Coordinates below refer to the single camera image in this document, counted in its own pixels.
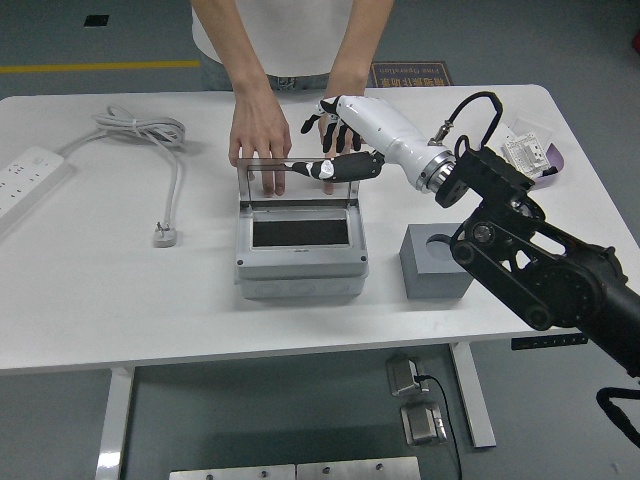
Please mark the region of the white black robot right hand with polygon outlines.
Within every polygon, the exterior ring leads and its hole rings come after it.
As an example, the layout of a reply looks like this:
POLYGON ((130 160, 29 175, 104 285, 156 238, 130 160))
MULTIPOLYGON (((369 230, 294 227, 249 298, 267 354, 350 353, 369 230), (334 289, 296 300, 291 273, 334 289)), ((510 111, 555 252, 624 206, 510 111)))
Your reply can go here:
POLYGON ((352 140, 363 140, 373 151, 352 152, 334 158, 289 161, 286 169, 324 182, 343 183, 377 177, 385 163, 402 168, 410 185, 425 193, 437 192, 453 171, 453 154, 436 140, 427 139, 388 102, 364 96, 338 96, 319 102, 303 124, 308 132, 327 114, 324 146, 344 146, 348 131, 352 140))

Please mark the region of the person's right hand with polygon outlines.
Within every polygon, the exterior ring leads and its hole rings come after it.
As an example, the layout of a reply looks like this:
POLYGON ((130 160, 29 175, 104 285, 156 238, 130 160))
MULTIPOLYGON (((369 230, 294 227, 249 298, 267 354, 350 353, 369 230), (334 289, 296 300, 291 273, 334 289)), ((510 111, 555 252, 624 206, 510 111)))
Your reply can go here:
POLYGON ((289 124, 269 88, 235 93, 228 151, 233 167, 240 159, 287 158, 291 146, 289 124))

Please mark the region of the person's left hand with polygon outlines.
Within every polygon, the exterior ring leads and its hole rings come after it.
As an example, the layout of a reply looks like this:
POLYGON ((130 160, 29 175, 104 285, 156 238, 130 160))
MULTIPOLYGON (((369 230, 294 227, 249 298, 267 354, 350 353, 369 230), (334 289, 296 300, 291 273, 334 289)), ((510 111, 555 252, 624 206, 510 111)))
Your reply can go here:
MULTIPOLYGON (((325 143, 325 135, 328 132, 329 125, 331 123, 331 115, 324 114, 318 121, 318 131, 320 136, 321 146, 324 146, 325 143)), ((351 130, 347 130, 345 132, 344 137, 344 148, 340 151, 337 150, 337 139, 339 135, 339 127, 336 126, 335 130, 332 133, 331 137, 331 145, 327 152, 324 153, 325 158, 335 157, 337 155, 342 155, 346 153, 351 153, 353 151, 353 132, 351 130)), ((334 183, 324 183, 323 184, 323 192, 326 195, 332 195, 334 192, 334 183)))

